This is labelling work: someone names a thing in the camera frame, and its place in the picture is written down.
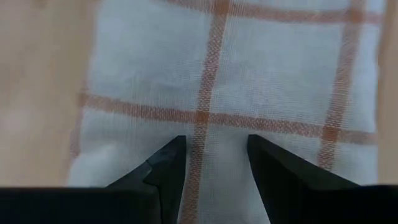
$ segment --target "black plastic part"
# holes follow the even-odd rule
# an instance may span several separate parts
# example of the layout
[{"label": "black plastic part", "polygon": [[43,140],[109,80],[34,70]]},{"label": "black plastic part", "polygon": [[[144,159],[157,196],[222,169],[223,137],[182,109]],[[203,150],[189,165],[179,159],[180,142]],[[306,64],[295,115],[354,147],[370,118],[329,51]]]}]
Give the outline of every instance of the black plastic part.
[{"label": "black plastic part", "polygon": [[162,224],[177,223],[185,181],[186,155],[186,137],[177,136],[146,160],[143,165],[110,184],[108,188],[145,192],[146,187],[149,189],[156,187],[158,190],[156,193],[160,198]]},{"label": "black plastic part", "polygon": [[0,223],[176,224],[186,151],[178,136],[104,189],[0,189]]},{"label": "black plastic part", "polygon": [[249,136],[248,156],[272,224],[398,222],[395,186],[360,187],[257,135]]}]

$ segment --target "white cloth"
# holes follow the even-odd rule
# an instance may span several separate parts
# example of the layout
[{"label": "white cloth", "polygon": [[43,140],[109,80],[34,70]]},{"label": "white cloth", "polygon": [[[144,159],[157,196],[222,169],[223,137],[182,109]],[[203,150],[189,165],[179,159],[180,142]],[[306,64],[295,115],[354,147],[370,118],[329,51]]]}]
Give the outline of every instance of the white cloth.
[{"label": "white cloth", "polygon": [[182,223],[268,222],[248,134],[375,183],[383,7],[381,0],[105,0],[69,184],[105,186],[181,134],[188,138]]}]

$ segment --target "checkered towel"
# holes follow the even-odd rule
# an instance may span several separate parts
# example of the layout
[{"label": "checkered towel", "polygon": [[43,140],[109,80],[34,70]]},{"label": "checkered towel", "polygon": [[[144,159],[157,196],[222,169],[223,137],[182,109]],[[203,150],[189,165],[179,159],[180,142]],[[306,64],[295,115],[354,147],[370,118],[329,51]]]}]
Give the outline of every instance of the checkered towel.
[{"label": "checkered towel", "polygon": [[382,0],[105,0],[70,185],[107,185],[188,138],[181,223],[267,223],[259,134],[359,184],[377,180]]}]

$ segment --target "woven texture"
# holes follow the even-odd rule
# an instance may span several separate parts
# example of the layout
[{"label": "woven texture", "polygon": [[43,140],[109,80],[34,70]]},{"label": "woven texture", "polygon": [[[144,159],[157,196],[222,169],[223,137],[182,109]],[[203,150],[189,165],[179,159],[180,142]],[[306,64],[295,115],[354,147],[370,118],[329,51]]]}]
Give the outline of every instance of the woven texture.
[{"label": "woven texture", "polygon": [[382,0],[105,0],[80,94],[70,185],[105,186],[188,138],[181,223],[267,223],[246,153],[259,134],[377,180]]}]

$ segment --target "wooden surface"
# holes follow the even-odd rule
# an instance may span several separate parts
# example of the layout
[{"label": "wooden surface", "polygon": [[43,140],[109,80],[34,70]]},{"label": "wooden surface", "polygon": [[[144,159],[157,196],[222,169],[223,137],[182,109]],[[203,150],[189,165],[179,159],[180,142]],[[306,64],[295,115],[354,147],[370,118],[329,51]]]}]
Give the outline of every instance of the wooden surface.
[{"label": "wooden surface", "polygon": [[379,181],[398,184],[398,1],[387,3],[379,66]]},{"label": "wooden surface", "polygon": [[[95,0],[0,0],[0,185],[63,185]],[[379,56],[379,179],[398,184],[398,3]]]}]

